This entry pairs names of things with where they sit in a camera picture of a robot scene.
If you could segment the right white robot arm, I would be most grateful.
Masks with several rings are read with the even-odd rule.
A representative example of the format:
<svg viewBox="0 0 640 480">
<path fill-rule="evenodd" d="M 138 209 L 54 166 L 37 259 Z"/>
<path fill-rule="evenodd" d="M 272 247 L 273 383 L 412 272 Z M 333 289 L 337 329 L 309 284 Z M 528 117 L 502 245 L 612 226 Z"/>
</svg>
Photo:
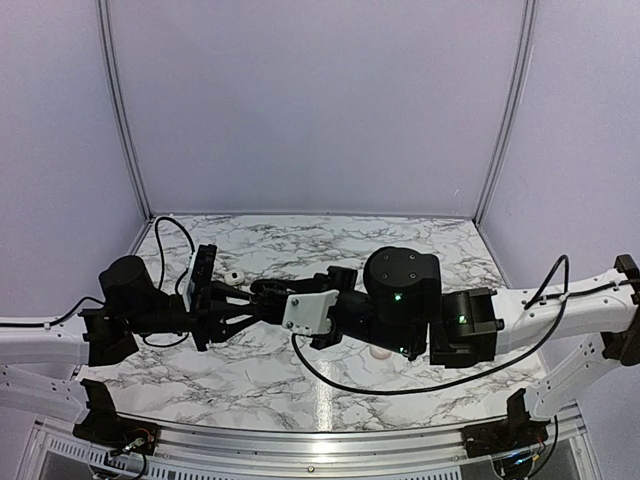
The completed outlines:
<svg viewBox="0 0 640 480">
<path fill-rule="evenodd" d="M 427 356 L 433 366 L 470 368 L 511 354 L 522 361 L 553 338 L 584 342 L 545 378 L 512 394 L 495 430 L 506 448 L 529 437 L 568 401 L 606 373 L 639 361 L 639 272 L 621 256 L 590 280 L 536 291 L 475 288 L 444 292 L 438 258 L 387 246 L 362 271 L 331 267 L 308 279 L 253 282 L 259 317 L 314 349 L 343 337 L 400 354 Z"/>
</svg>

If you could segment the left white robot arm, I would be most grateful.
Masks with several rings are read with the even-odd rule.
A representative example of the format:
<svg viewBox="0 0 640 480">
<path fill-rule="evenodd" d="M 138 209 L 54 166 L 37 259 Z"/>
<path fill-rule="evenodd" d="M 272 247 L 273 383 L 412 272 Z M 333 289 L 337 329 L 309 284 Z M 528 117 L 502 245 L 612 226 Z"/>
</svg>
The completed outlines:
<svg viewBox="0 0 640 480">
<path fill-rule="evenodd" d="M 29 366 L 118 365 L 154 334 L 188 333 L 199 351 L 230 339 L 256 322 L 256 308 L 250 294 L 212 280 L 212 268 L 212 257 L 199 257 L 187 291 L 168 294 L 154 285 L 140 257 L 128 255 L 100 274 L 104 298 L 96 307 L 77 305 L 59 318 L 2 320 L 2 405 L 74 424 L 86 421 L 102 443 L 119 444 L 126 423 L 103 383 L 54 379 Z"/>
</svg>

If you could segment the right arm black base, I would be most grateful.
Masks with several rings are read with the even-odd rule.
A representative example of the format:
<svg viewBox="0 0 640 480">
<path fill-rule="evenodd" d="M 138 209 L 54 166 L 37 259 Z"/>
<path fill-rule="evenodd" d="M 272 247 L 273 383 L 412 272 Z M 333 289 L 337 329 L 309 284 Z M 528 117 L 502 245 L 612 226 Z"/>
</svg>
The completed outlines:
<svg viewBox="0 0 640 480">
<path fill-rule="evenodd" d="M 525 406 L 524 388 L 512 394 L 506 406 L 505 418 L 462 428 L 462 441 L 469 458 L 518 450 L 548 439 L 550 421 L 531 418 Z"/>
</svg>

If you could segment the white earbud charging case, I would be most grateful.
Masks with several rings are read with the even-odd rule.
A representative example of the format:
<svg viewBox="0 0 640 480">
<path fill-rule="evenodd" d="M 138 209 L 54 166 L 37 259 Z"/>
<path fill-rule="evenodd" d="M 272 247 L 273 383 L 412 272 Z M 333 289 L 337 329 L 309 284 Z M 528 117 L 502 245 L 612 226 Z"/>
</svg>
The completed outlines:
<svg viewBox="0 0 640 480">
<path fill-rule="evenodd" d="M 241 285 L 245 281 L 245 274 L 241 271 L 229 271 L 224 274 L 224 281 L 228 285 Z"/>
</svg>

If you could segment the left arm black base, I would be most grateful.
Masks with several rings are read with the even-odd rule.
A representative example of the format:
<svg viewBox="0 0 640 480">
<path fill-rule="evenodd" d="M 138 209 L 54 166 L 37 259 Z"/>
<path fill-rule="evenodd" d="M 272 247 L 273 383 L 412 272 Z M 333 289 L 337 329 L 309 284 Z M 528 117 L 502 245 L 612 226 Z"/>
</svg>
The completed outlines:
<svg viewBox="0 0 640 480">
<path fill-rule="evenodd" d="M 118 452 L 133 451 L 144 455 L 155 452 L 160 431 L 158 424 L 121 416 L 103 383 L 84 379 L 80 385 L 87 396 L 88 414 L 74 425 L 74 437 Z"/>
</svg>

